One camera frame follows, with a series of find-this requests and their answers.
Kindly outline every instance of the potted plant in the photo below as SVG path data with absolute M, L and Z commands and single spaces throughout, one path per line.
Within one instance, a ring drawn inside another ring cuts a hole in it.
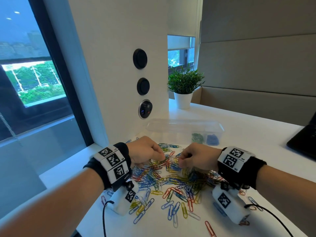
M 174 99 L 178 109 L 190 108 L 190 103 L 193 95 L 193 91 L 204 84 L 201 83 L 204 76 L 200 74 L 198 70 L 187 69 L 180 70 L 174 69 L 168 78 L 168 88 L 174 92 Z

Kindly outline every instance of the flower pot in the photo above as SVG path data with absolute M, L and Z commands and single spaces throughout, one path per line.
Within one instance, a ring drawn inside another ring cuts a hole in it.
M 189 109 L 192 95 L 193 95 L 193 93 L 191 93 L 191 94 L 177 94 L 177 93 L 175 93 L 174 99 L 176 101 L 177 108 L 178 109 Z

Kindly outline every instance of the table surface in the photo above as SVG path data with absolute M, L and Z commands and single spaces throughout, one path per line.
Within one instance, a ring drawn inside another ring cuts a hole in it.
M 172 99 L 169 100 L 169 113 L 162 114 L 161 118 L 217 120 L 225 130 L 220 140 L 219 148 L 232 145 L 240 147 L 255 153 L 259 159 L 265 160 L 268 165 L 274 168 L 316 182 L 316 175 L 314 175 L 316 162 L 286 147 L 286 142 L 300 131 L 302 126 L 193 103 L 191 103 L 190 109 L 179 110 L 176 109 L 175 101 Z M 61 183 L 79 171 L 86 164 L 89 156 L 100 149 L 100 146 L 93 144 L 90 148 L 79 152 L 40 175 L 41 180 L 47 188 Z M 204 192 L 202 203 L 195 205 L 195 210 L 201 216 L 201 221 L 191 219 L 185 222 L 180 209 L 178 214 L 179 227 L 177 229 L 174 228 L 172 223 L 168 223 L 166 213 L 160 209 L 165 200 L 161 196 L 151 195 L 151 197 L 155 198 L 155 202 L 148 210 L 148 214 L 136 225 L 133 224 L 135 214 L 133 216 L 127 214 L 121 217 L 109 209 L 106 210 L 107 236 L 164 236 L 166 233 L 176 236 L 191 236 L 194 234 L 210 236 L 204 224 L 206 220 L 210 222 L 217 237 L 287 236 L 283 227 L 274 217 L 266 212 L 252 211 L 249 217 L 250 226 L 233 224 L 228 217 L 224 218 L 214 209 L 211 190 L 207 189 Z M 272 211 L 283 221 L 294 236 L 306 236 L 257 191 L 250 189 L 246 196 L 253 197 L 258 204 Z M 77 230 L 83 237 L 103 236 L 101 198 L 93 204 L 77 227 Z

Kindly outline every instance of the person's left arm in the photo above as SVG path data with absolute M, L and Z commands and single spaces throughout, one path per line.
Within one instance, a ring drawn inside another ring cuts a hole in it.
M 164 160 L 160 147 L 144 136 L 127 143 L 131 167 Z M 101 177 L 84 168 L 56 188 L 43 191 L 0 220 L 1 237 L 69 237 L 104 190 Z

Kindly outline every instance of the clear plastic container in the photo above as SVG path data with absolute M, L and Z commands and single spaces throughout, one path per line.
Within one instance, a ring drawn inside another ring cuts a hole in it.
M 219 145 L 224 129 L 218 121 L 152 119 L 146 135 L 159 143 Z

